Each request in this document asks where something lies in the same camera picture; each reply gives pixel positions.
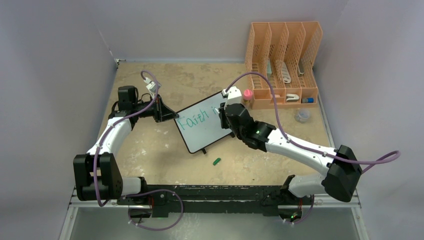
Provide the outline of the white whiteboard black frame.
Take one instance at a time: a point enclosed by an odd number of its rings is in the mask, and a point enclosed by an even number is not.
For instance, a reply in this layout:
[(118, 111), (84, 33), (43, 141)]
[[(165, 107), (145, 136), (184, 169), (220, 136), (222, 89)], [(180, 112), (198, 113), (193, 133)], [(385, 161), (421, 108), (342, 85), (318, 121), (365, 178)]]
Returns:
[(217, 109), (226, 102), (221, 92), (214, 93), (177, 112), (174, 119), (189, 153), (206, 153), (206, 147), (232, 134), (221, 127)]

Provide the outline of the green marker cap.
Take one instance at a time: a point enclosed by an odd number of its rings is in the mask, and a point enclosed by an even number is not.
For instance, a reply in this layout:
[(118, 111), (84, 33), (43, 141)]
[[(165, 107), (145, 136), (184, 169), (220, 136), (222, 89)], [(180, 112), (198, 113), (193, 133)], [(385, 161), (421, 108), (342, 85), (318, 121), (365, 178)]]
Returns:
[(221, 161), (221, 158), (217, 158), (212, 164), (215, 166)]

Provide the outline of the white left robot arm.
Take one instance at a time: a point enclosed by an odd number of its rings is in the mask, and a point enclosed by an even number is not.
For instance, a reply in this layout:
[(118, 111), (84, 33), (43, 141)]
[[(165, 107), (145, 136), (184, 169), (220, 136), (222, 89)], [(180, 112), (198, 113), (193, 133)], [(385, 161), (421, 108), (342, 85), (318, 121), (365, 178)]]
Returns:
[(76, 194), (81, 201), (117, 200), (129, 196), (138, 205), (146, 203), (149, 191), (143, 177), (122, 177), (116, 155), (140, 118), (152, 117), (161, 123), (179, 115), (166, 106), (160, 95), (143, 101), (133, 85), (118, 88), (107, 126), (95, 145), (73, 159)]

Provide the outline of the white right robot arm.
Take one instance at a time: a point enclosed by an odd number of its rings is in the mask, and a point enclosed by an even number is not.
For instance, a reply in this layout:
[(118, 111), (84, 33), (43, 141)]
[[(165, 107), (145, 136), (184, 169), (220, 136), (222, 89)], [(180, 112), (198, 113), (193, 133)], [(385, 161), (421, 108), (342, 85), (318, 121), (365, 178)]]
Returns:
[(284, 136), (274, 125), (254, 120), (240, 103), (222, 103), (216, 111), (221, 127), (230, 129), (249, 148), (283, 155), (317, 171), (305, 176), (290, 175), (280, 191), (284, 202), (292, 204), (299, 198), (315, 194), (328, 194), (345, 203), (351, 201), (362, 169), (356, 162), (348, 163), (337, 159), (354, 158), (351, 148), (342, 145), (335, 149), (291, 135)]

